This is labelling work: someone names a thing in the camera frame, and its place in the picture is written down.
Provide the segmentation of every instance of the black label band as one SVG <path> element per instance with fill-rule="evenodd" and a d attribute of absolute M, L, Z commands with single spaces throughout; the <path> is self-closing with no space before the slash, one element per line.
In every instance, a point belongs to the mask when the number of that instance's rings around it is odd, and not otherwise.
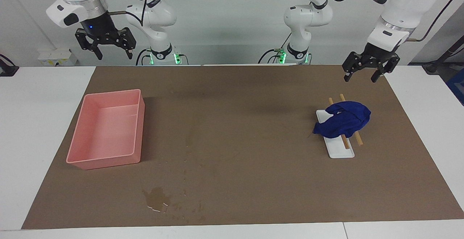
<path fill-rule="evenodd" d="M 156 6 L 156 4 L 158 4 L 161 0 L 152 0 L 150 1 L 149 3 L 147 3 L 146 5 L 149 7 L 149 8 L 153 8 L 154 6 Z"/>
<path fill-rule="evenodd" d="M 306 53 L 308 52 L 309 48 L 307 48 L 304 51 L 297 51 L 297 50 L 292 49 L 290 47 L 290 44 L 288 44 L 287 49 L 288 49 L 289 53 L 292 54 L 295 57 L 295 59 L 303 59 L 303 57 L 305 57 Z"/>
<path fill-rule="evenodd" d="M 325 2 L 322 4 L 322 5 L 316 5 L 315 3 L 311 2 L 313 4 L 313 6 L 316 8 L 316 9 L 324 9 L 325 6 L 327 6 L 327 3 L 328 3 L 328 0 L 325 0 Z"/>
<path fill-rule="evenodd" d="M 173 46 L 172 44 L 169 44 L 169 47 L 164 50 L 164 51 L 161 51 L 161 52 L 157 52 L 157 51 L 154 51 L 154 50 L 151 50 L 151 53 L 159 60 L 163 60 L 165 59 L 170 53 L 171 51 L 173 50 Z"/>

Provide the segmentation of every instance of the wall socket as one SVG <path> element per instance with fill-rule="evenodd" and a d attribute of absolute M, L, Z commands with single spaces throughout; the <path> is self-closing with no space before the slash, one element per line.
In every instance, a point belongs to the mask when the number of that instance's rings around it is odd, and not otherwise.
<path fill-rule="evenodd" d="M 44 66 L 75 66 L 78 59 L 70 49 L 40 50 L 38 61 Z"/>

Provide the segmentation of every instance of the white plate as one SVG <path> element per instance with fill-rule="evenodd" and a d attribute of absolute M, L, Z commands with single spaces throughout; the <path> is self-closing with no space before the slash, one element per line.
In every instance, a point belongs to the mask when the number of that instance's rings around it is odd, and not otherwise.
<path fill-rule="evenodd" d="M 323 123 L 333 115 L 325 112 L 325 110 L 316 110 L 316 116 L 318 117 L 319 123 Z M 324 141 L 327 147 L 328 156 L 330 156 L 330 158 L 355 157 L 355 152 L 353 151 L 353 147 L 351 146 L 349 139 L 347 139 L 349 149 L 345 149 L 345 145 L 343 144 L 343 139 L 341 139 L 341 136 L 338 136 L 336 138 L 324 137 Z"/>

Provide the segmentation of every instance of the white wall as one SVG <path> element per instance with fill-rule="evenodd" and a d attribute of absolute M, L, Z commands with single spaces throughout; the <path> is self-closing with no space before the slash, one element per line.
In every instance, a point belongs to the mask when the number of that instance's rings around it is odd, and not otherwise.
<path fill-rule="evenodd" d="M 49 20 L 46 8 L 55 0 L 20 0 L 25 12 L 30 14 L 40 29 L 24 24 L 24 15 L 17 8 L 1 5 L 2 31 L 0 50 L 23 66 L 38 66 L 35 61 L 38 47 L 49 47 L 50 38 L 56 47 L 70 48 L 81 65 L 133 65 L 125 52 L 116 47 L 102 46 L 103 60 L 98 61 L 90 52 L 78 46 L 74 32 L 78 25 L 61 29 Z M 108 0 L 110 11 L 120 11 L 135 0 Z M 189 56 L 190 63 L 255 63 L 264 51 L 280 47 L 290 32 L 283 22 L 283 12 L 307 0 L 166 0 L 178 13 L 177 23 L 167 28 L 172 43 Z M 428 25 L 448 0 L 438 0 L 423 18 L 413 36 L 422 36 Z M 455 0 L 436 23 L 429 39 L 452 15 L 464 0 Z M 334 18 L 327 26 L 312 28 L 313 40 L 310 52 L 313 64 L 340 64 L 350 51 L 361 52 L 366 38 L 373 29 L 382 7 L 372 0 L 346 0 L 341 3 L 330 1 Z M 128 26 L 125 17 L 114 16 L 116 27 Z M 148 41 L 135 28 L 131 28 L 137 39 L 137 49 L 148 46 Z M 11 47 L 5 47 L 3 31 L 14 37 Z M 398 51 L 403 64 L 411 61 L 427 43 L 406 43 Z M 14 49 L 28 46 L 30 54 L 23 55 Z"/>
<path fill-rule="evenodd" d="M 464 4 L 449 18 L 434 37 L 413 59 L 413 62 L 429 62 L 438 59 L 464 34 Z M 446 62 L 464 62 L 464 51 Z"/>

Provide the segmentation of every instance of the white table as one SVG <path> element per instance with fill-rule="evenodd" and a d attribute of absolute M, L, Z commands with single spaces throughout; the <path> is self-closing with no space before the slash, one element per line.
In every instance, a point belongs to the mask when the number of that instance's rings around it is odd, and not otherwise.
<path fill-rule="evenodd" d="M 463 238 L 464 219 L 18 231 L 94 69 L 22 67 L 0 78 L 0 238 Z M 421 67 L 400 66 L 386 78 L 463 208 L 464 107 Z"/>

